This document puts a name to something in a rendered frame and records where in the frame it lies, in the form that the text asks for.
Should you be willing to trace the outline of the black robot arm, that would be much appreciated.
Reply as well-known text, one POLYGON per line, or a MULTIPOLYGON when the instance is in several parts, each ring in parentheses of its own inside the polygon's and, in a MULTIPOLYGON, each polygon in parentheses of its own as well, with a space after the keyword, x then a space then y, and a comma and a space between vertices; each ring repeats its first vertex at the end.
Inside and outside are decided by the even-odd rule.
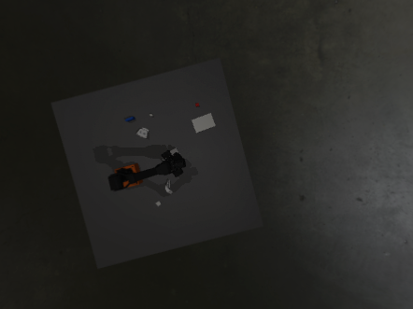
POLYGON ((166 176, 175 173, 176 169, 186 167, 186 162, 179 153, 174 153, 173 155, 173 158, 157 164, 156 167, 138 173, 134 173, 132 168, 121 168, 120 170, 117 170, 117 173, 111 174, 107 177, 110 190, 124 190, 125 188, 129 187, 131 184, 134 184, 139 180, 156 175, 166 176), (126 182, 128 180, 129 184, 124 187, 123 182, 126 182))

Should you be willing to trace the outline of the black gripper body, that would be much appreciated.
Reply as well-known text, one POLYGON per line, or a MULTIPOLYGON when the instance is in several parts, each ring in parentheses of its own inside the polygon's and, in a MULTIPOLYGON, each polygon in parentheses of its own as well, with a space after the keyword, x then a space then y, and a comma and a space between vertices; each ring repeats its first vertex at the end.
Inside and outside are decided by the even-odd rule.
MULTIPOLYGON (((171 159, 171 152, 169 150, 167 150, 165 153, 163 153, 161 156, 163 157, 163 159, 169 160, 171 159), (170 157, 169 157, 170 156, 170 157)), ((176 172, 173 173, 175 177, 180 176, 181 174, 183 174, 183 170, 181 168, 176 169, 176 172)))

